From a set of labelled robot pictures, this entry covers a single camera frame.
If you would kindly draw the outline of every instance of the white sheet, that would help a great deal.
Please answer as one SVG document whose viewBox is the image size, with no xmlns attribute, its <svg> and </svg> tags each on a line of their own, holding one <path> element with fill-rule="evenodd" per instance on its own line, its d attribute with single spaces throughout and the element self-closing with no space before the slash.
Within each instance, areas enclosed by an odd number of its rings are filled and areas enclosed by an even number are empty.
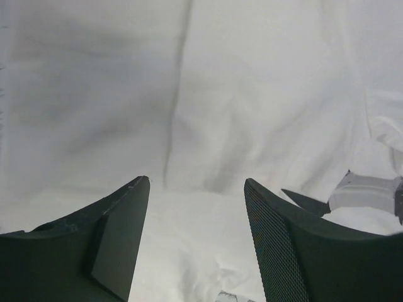
<svg viewBox="0 0 403 302">
<path fill-rule="evenodd" d="M 0 231 L 150 176 L 131 301 L 264 301 L 247 177 L 325 201 L 403 173 L 398 0 L 13 3 Z"/>
</svg>

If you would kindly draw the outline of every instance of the white cloth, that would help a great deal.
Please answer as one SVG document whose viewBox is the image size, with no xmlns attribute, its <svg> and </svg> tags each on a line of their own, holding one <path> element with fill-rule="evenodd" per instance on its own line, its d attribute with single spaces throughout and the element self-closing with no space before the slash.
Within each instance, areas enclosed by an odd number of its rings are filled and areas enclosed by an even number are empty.
<svg viewBox="0 0 403 302">
<path fill-rule="evenodd" d="M 399 1 L 12 2 L 0 231 L 148 175 L 131 301 L 264 301 L 247 177 L 325 201 L 403 173 Z"/>
</svg>

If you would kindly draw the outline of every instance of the white fabric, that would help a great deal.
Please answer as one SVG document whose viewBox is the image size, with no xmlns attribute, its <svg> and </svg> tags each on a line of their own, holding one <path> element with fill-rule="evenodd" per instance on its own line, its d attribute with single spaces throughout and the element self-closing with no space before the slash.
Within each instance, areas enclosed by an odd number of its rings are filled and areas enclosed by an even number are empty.
<svg viewBox="0 0 403 302">
<path fill-rule="evenodd" d="M 264 301 L 247 177 L 403 175 L 401 1 L 12 1 L 0 231 L 148 175 L 131 301 Z"/>
</svg>

